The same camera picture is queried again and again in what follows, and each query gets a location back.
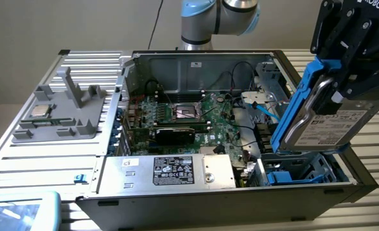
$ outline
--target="warning label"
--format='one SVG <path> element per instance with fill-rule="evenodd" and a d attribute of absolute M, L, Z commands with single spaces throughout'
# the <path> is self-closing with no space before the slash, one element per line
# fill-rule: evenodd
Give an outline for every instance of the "warning label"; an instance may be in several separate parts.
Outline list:
<path fill-rule="evenodd" d="M 367 111 L 340 110 L 335 115 L 316 115 L 295 145 L 334 146 L 348 133 Z"/>
<path fill-rule="evenodd" d="M 194 184 L 192 156 L 155 157 L 155 185 Z"/>

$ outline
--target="blue cable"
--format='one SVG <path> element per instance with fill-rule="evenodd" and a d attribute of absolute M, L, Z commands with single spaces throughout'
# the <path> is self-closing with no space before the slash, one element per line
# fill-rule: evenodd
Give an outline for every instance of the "blue cable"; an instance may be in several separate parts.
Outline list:
<path fill-rule="evenodd" d="M 279 122 L 279 118 L 276 115 L 274 115 L 271 112 L 268 112 L 268 110 L 266 108 L 263 108 L 262 106 L 256 105 L 256 109 L 259 109 L 263 113 L 266 113 L 268 116 L 274 117 L 276 119 L 276 121 Z"/>

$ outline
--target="cpu socket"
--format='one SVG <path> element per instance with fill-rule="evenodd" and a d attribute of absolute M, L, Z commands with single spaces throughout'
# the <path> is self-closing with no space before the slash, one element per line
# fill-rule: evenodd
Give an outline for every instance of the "cpu socket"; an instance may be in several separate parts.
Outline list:
<path fill-rule="evenodd" d="M 202 114 L 200 105 L 196 103 L 191 104 L 175 104 L 172 116 L 176 119 L 198 119 Z"/>

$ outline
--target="barcode label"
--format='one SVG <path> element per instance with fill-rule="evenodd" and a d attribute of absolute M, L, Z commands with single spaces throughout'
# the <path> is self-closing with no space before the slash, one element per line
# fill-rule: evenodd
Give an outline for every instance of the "barcode label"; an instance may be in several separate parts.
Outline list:
<path fill-rule="evenodd" d="M 340 110 L 335 115 L 315 115 L 295 145 L 336 145 L 366 112 L 366 110 Z"/>

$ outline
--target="tablet screen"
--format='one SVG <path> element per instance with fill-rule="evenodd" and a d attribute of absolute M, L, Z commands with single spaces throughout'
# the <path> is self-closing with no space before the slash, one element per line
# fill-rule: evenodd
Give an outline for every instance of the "tablet screen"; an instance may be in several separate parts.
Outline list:
<path fill-rule="evenodd" d="M 42 200 L 0 202 L 0 231 L 30 231 Z"/>

